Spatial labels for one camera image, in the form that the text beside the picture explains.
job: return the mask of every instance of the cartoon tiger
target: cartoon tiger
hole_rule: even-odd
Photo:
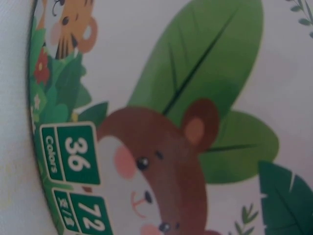
[[[89,52],[97,38],[92,17],[94,0],[39,0],[35,15],[37,29],[44,28],[45,46],[56,59],[64,59],[77,48]]]

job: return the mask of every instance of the round packaging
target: round packaging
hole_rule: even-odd
[[[38,0],[30,111],[59,235],[313,233],[312,7]]]

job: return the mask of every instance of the tiger ear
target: tiger ear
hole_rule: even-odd
[[[219,130],[219,115],[214,103],[209,99],[192,103],[185,112],[181,129],[199,153],[206,151]]]
[[[89,51],[91,51],[91,49],[93,48],[93,46],[96,43],[97,40],[97,36],[98,36],[98,26],[97,26],[97,22],[96,20],[91,17],[89,25],[88,25],[91,29],[91,33],[89,38],[84,39],[82,38],[82,40],[79,41],[77,48],[81,53],[87,53]]]

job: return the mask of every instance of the white surface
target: white surface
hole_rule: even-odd
[[[33,0],[0,0],[0,234],[56,235],[32,149],[26,52]]]

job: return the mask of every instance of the number 72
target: number 72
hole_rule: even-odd
[[[78,203],[78,207],[89,214],[92,214],[98,218],[101,218],[101,211],[98,205],[93,205],[93,209],[87,207],[82,203]],[[88,218],[83,217],[83,222],[86,229],[93,228],[97,231],[104,231],[106,229],[105,225],[101,220],[95,219],[94,222],[91,222]]]

